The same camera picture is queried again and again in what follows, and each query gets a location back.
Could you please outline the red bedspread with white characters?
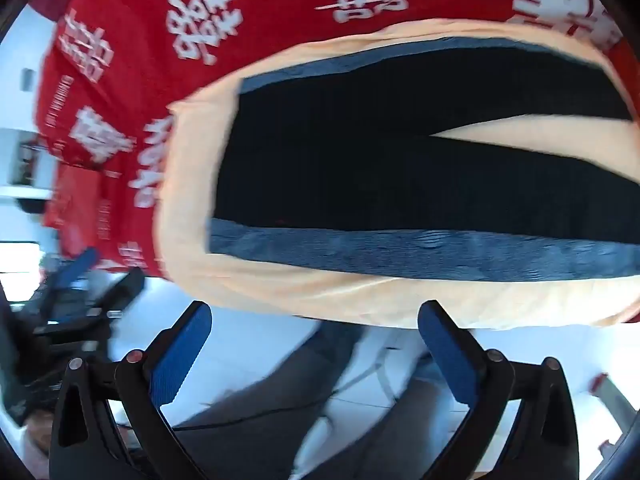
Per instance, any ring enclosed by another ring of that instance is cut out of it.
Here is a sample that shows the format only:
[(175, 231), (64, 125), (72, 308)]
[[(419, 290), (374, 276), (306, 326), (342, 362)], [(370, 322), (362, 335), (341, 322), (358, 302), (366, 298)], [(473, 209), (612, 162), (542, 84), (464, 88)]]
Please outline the red bedspread with white characters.
[(553, 30), (599, 49), (639, 130), (639, 61), (600, 0), (70, 0), (43, 61), (36, 124), (61, 163), (54, 226), (66, 254), (167, 278), (154, 216), (171, 105), (307, 42), (446, 18)]

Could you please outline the black shorts with grey waistband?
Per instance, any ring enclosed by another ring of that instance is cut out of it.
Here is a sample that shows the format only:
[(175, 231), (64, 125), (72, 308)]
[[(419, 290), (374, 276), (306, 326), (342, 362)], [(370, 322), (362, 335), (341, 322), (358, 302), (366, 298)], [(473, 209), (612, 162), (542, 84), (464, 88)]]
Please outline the black shorts with grey waistband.
[(639, 271), (639, 130), (601, 66), (442, 38), (242, 79), (206, 248), (482, 282)]

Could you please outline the peach cushion cloth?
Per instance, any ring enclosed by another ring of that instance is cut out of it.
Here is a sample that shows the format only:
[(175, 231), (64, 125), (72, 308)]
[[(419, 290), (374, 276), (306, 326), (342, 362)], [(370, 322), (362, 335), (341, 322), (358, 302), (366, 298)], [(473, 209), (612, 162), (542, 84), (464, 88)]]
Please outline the peach cushion cloth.
[(171, 105), (174, 132), (165, 158), (164, 183), (154, 216), (154, 245), (166, 274), (185, 292), (218, 307), (413, 328), (425, 299), (440, 299), (462, 326), (601, 325), (638, 312), (636, 278), (555, 282), (425, 281), (340, 273), (247, 261), (206, 252), (226, 129), (241, 82), (262, 73), (376, 48), (456, 37), (513, 39), (590, 62), (610, 81), (620, 75), (588, 42), (528, 25), (488, 21), (405, 22), (372, 34), (307, 42), (224, 76)]

